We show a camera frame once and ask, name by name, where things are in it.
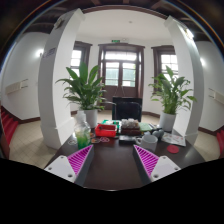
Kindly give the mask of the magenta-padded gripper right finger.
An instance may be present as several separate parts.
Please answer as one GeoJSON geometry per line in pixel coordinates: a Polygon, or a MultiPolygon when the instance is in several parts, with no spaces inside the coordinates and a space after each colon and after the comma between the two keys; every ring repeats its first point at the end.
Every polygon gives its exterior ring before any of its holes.
{"type": "Polygon", "coordinates": [[[157,156],[138,145],[133,146],[133,156],[144,185],[180,170],[167,156],[157,156]]]}

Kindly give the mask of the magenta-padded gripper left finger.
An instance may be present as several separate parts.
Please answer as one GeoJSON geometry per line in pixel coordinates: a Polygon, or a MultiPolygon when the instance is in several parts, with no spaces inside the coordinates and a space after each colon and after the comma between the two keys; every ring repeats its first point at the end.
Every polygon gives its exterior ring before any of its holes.
{"type": "Polygon", "coordinates": [[[58,156],[45,168],[45,171],[83,186],[93,157],[94,146],[89,145],[69,156],[58,156]]]}

